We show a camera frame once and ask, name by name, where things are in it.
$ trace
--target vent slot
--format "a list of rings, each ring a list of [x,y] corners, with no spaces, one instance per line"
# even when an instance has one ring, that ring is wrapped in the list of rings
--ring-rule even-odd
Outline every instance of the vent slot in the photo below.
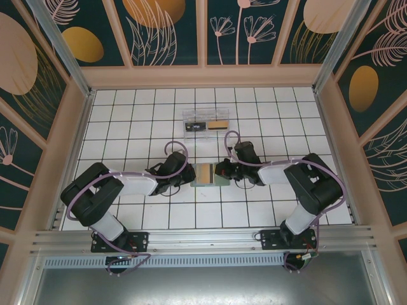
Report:
[[[282,265],[283,253],[272,254],[228,254],[228,255],[153,255],[142,268],[178,268],[178,267],[237,267],[237,266],[273,266]],[[106,256],[49,257],[45,260],[45,269],[99,269],[106,268]],[[116,262],[112,268],[133,267],[144,257],[131,261]]]

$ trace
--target clear plastic box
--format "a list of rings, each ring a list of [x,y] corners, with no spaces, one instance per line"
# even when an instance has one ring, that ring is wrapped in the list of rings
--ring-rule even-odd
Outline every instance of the clear plastic box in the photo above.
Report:
[[[185,141],[217,140],[229,131],[229,109],[201,108],[183,111]]]

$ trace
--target white arm segment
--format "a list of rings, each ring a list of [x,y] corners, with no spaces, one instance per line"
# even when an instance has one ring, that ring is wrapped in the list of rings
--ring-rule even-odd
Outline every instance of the white arm segment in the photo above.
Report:
[[[131,194],[141,194],[150,195],[158,183],[155,179],[146,176],[114,176],[119,179],[124,187],[121,189],[119,196],[131,195]],[[92,227],[106,237],[109,241],[115,240],[124,231],[121,223],[113,216],[109,211],[107,211],[103,217],[92,224]]]
[[[286,165],[266,165],[259,169],[258,175],[261,181],[268,184],[288,184],[289,181],[284,173],[284,169],[291,164]],[[298,204],[294,212],[286,219],[286,226],[294,235],[301,234],[308,229],[310,223],[316,218],[316,215],[308,213],[303,206]]]
[[[122,195],[150,195],[158,183],[155,179],[147,176],[114,176],[123,183],[124,187],[121,189],[119,196]]]
[[[261,181],[268,184],[288,184],[288,179],[284,173],[284,169],[291,164],[283,165],[266,165],[259,169],[258,175]]]

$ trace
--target floral wallpaper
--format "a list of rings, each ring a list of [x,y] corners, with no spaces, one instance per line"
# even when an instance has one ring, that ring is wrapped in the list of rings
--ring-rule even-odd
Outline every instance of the floral wallpaper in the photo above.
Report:
[[[323,63],[355,0],[300,0],[281,64]]]
[[[197,65],[195,0],[114,0],[134,66]]]
[[[44,139],[66,83],[11,1],[0,4],[0,98]]]
[[[208,65],[270,64],[287,1],[208,0]]]
[[[407,222],[407,107],[364,146],[364,152],[392,225]]]
[[[124,65],[102,0],[43,2],[81,67]]]
[[[0,114],[0,227],[15,230],[42,153]]]
[[[8,245],[6,243],[0,243],[0,271],[3,265],[4,259],[6,258]]]
[[[407,0],[389,0],[338,85],[361,136],[407,90]]]

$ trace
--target metal floor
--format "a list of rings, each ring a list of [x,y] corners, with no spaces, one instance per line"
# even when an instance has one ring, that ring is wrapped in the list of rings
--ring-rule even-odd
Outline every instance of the metal floor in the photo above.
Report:
[[[361,254],[322,253],[301,274],[282,266],[142,268],[122,278],[102,269],[48,269],[37,305],[376,304]]]

